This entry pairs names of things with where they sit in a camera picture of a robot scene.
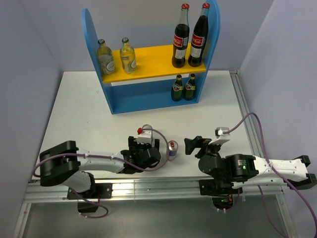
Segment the clear water bottle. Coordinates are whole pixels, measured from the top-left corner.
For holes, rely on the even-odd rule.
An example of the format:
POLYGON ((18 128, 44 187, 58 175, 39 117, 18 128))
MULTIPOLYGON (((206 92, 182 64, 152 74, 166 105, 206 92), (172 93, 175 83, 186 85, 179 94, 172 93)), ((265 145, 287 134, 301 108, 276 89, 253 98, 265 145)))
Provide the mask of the clear water bottle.
POLYGON ((104 39, 98 39, 99 48, 97 50, 97 58, 104 74, 111 75, 115 72, 115 61, 112 50, 106 45, 104 39))
POLYGON ((126 73, 134 73, 136 70, 135 49, 130 45, 128 38, 122 39, 122 47, 120 48, 120 59, 122 67, 126 73))

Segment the clear water bottle front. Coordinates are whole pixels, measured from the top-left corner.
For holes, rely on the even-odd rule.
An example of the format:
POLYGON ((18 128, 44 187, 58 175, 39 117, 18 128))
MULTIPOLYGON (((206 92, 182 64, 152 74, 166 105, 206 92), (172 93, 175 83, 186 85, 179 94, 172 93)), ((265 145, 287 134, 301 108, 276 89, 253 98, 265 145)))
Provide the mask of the clear water bottle front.
POLYGON ((99 48, 97 50, 97 58, 104 74, 111 75, 115 72, 115 61, 112 50, 106 45, 104 39, 98 39, 99 48))

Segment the tall Coca-Cola bottle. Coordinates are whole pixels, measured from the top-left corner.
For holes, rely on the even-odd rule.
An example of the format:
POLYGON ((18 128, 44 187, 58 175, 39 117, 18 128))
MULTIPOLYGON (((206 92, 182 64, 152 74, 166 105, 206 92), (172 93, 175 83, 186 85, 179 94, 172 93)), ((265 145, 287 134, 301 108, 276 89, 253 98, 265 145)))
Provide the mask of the tall Coca-Cola bottle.
POLYGON ((190 55, 188 64, 191 67, 198 67, 202 63, 202 56, 206 45, 206 40, 209 32, 208 13, 210 4, 205 2, 202 5, 200 17, 194 27, 192 34, 190 55))

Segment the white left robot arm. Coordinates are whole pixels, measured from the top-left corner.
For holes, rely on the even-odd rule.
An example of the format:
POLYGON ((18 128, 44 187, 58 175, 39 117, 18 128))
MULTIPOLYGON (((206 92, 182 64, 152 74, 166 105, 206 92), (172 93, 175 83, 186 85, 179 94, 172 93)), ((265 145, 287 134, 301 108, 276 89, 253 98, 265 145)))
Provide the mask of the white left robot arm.
POLYGON ((66 141, 40 153, 40 185, 51 187, 64 185, 75 189, 85 198, 97 192, 91 171, 107 171, 114 174, 135 174, 155 168, 161 159, 159 139, 128 137, 128 149, 102 158, 89 157, 88 152, 79 156, 79 148, 73 140, 66 141))

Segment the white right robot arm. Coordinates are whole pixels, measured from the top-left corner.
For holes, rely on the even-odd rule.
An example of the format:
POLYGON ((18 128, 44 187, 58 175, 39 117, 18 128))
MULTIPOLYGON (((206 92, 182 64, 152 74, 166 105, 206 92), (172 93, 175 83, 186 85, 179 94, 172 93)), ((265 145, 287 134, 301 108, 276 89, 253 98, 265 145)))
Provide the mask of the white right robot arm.
POLYGON ((195 155, 199 159, 198 167, 211 177, 199 181, 202 195, 237 194, 244 187, 257 185, 287 185, 298 190, 310 189, 316 185, 315 174, 307 171, 307 166, 311 163, 308 156, 269 162, 258 156, 244 154, 223 158, 219 151, 222 144, 229 140, 228 134, 218 135, 215 139, 196 136, 194 139, 184 140, 185 154, 190 155, 198 148, 195 155))

